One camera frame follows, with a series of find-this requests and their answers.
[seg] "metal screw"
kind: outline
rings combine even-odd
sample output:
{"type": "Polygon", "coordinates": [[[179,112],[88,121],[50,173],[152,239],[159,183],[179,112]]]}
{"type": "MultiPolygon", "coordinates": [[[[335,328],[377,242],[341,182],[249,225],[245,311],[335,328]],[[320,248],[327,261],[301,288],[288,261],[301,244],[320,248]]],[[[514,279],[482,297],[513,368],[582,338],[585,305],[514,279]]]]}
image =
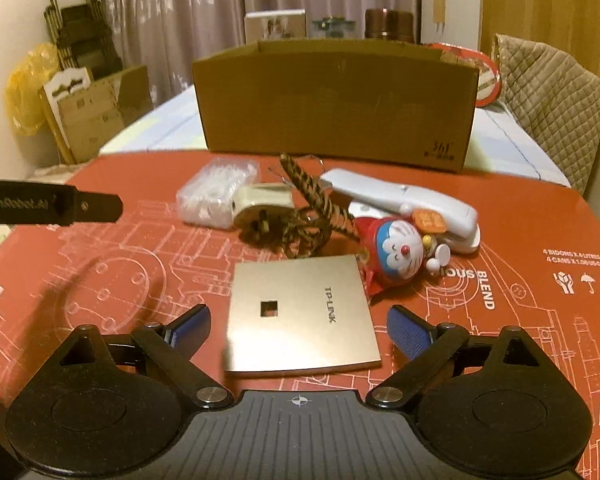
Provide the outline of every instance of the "metal screw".
{"type": "Polygon", "coordinates": [[[372,397],[378,402],[397,402],[402,398],[402,392],[393,386],[382,386],[374,390],[372,397]]]}
{"type": "Polygon", "coordinates": [[[200,388],[196,393],[196,396],[202,402],[213,404],[215,402],[221,402],[222,400],[225,400],[228,396],[228,393],[224,388],[219,388],[218,386],[207,386],[206,388],[200,388]]]}

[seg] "ribbed gray surface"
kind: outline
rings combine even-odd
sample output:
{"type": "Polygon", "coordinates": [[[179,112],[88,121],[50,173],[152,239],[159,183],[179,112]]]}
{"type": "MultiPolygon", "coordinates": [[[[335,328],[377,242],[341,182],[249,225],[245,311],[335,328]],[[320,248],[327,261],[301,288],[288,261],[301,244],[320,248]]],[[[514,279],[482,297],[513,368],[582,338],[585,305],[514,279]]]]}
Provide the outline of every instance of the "ribbed gray surface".
{"type": "MultiPolygon", "coordinates": [[[[28,474],[24,480],[44,478],[28,474]]],[[[397,413],[353,391],[246,392],[201,413],[169,452],[121,480],[468,480],[435,458],[397,413]],[[293,400],[302,400],[299,406],[293,400]]],[[[564,474],[556,480],[577,478],[564,474]]]]}

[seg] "toy face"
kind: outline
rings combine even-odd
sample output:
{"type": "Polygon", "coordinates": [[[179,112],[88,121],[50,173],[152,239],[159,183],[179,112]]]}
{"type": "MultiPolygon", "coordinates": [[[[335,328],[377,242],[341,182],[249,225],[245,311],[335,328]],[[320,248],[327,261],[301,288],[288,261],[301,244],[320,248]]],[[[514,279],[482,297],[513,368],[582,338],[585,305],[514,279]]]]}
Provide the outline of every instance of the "toy face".
{"type": "Polygon", "coordinates": [[[422,238],[407,221],[395,220],[380,226],[376,249],[382,271],[391,278],[408,280],[422,265],[422,238]]]}

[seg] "umbrella icon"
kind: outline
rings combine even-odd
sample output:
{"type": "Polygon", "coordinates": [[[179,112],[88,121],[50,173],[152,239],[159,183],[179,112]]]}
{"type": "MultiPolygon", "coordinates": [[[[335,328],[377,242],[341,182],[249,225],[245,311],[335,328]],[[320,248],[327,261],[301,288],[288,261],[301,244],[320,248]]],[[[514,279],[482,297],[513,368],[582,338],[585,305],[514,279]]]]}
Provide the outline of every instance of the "umbrella icon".
{"type": "Polygon", "coordinates": [[[594,280],[591,276],[589,276],[588,274],[583,274],[580,277],[580,281],[583,283],[587,283],[589,285],[589,294],[593,294],[595,293],[595,290],[593,290],[593,285],[591,285],[591,283],[595,282],[596,280],[594,280]]]}

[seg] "square hole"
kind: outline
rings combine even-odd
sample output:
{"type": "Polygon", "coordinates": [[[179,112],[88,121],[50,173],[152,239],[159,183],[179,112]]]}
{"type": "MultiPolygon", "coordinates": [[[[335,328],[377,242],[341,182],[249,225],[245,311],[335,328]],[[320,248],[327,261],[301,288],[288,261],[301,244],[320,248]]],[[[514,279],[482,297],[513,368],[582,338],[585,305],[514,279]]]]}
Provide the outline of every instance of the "square hole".
{"type": "Polygon", "coordinates": [[[260,317],[276,317],[278,315],[278,302],[276,300],[260,302],[260,317]]]}

